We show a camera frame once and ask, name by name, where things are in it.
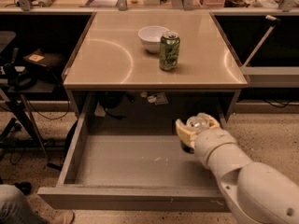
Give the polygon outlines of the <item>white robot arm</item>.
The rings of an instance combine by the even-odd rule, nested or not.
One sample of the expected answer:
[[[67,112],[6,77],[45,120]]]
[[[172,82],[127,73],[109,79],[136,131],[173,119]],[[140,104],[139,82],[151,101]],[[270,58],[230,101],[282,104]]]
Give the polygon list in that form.
[[[214,175],[239,224],[299,224],[298,185],[273,167],[253,161],[212,116],[178,119],[176,132]]]

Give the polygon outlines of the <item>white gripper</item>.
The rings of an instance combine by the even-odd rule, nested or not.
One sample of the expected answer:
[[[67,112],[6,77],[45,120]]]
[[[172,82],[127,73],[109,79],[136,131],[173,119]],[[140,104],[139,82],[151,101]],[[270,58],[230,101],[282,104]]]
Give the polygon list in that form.
[[[197,115],[199,130],[204,130],[197,136],[195,128],[187,126],[177,119],[176,132],[179,139],[194,149],[194,156],[208,169],[208,160],[214,150],[222,145],[236,144],[236,140],[225,130],[220,128],[219,122],[206,113]]]

